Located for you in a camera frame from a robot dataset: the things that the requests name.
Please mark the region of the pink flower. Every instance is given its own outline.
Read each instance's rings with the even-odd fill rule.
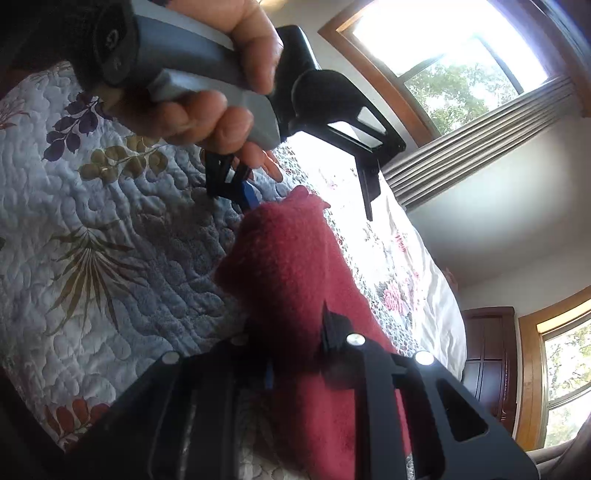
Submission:
[[[408,247],[404,243],[404,237],[402,235],[400,235],[400,233],[397,233],[395,239],[396,239],[396,243],[398,244],[398,248],[400,249],[400,251],[406,252],[406,250],[408,250]]]
[[[393,282],[390,282],[388,288],[384,290],[384,305],[388,310],[402,314],[402,298],[398,287]]]

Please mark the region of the leaf pattern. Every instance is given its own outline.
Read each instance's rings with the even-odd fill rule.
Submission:
[[[116,254],[128,253],[133,250],[133,247],[116,244],[108,239],[110,230],[118,223],[119,220],[115,220],[104,225],[88,226],[84,230],[80,226],[70,233],[53,235],[50,238],[50,242],[59,241],[60,244],[70,245],[70,249],[56,261],[71,260],[61,273],[53,279],[56,282],[69,275],[61,288],[60,294],[49,309],[49,311],[52,311],[62,306],[66,314],[59,325],[48,332],[49,336],[58,332],[72,318],[83,297],[82,332],[84,332],[88,305],[92,294],[94,294],[94,300],[100,312],[102,312],[102,295],[105,295],[108,316],[115,329],[119,330],[119,323],[113,305],[112,289],[117,288],[126,294],[132,295],[128,284],[145,285],[137,278],[134,278],[135,275],[143,272],[143,267],[122,262],[115,258]]]
[[[76,153],[80,148],[80,135],[96,130],[99,125],[99,116],[105,120],[113,118],[103,111],[103,103],[98,97],[93,98],[86,92],[76,95],[76,100],[70,102],[65,110],[68,115],[60,118],[53,126],[53,130],[47,133],[46,141],[49,147],[43,153],[43,159],[57,161],[64,154],[66,147]]]
[[[158,149],[158,140],[141,135],[125,137],[123,145],[113,145],[104,150],[94,150],[90,155],[90,163],[78,169],[84,181],[101,179],[103,185],[117,181],[120,176],[137,179],[149,166],[157,176],[168,167],[168,158]]]
[[[68,406],[57,407],[54,415],[49,406],[45,405],[43,412],[47,425],[58,436],[58,445],[68,452],[107,410],[109,406],[105,403],[89,409],[84,398],[75,398],[71,409]]]
[[[14,122],[9,122],[9,120],[17,115],[31,116],[22,110],[24,103],[24,100],[19,99],[0,102],[0,130],[6,130],[7,128],[16,126]]]

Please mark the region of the red fleece fabric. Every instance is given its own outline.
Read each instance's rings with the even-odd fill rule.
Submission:
[[[312,478],[353,480],[353,391],[329,390],[317,364],[324,302],[331,312],[347,316],[356,332],[395,350],[355,286],[324,219],[327,207],[298,186],[281,203],[264,203],[247,213],[216,282],[246,307],[253,334],[269,348],[275,371],[271,408],[281,436]],[[403,412],[398,392],[397,401]]]

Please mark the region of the cabinet door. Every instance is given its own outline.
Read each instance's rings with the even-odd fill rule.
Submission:
[[[465,310],[462,318],[467,344],[462,384],[512,433],[517,410],[515,310]]]

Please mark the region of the hand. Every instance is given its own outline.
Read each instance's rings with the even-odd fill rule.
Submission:
[[[229,35],[241,53],[251,88],[263,95],[272,91],[283,45],[256,0],[172,0],[167,8]],[[250,168],[268,162],[266,153],[246,142],[253,124],[250,111],[228,108],[220,92],[192,93],[178,102],[159,104],[151,103],[147,92],[120,92],[119,98],[109,113],[137,134],[174,145],[197,144],[220,154],[237,153]]]

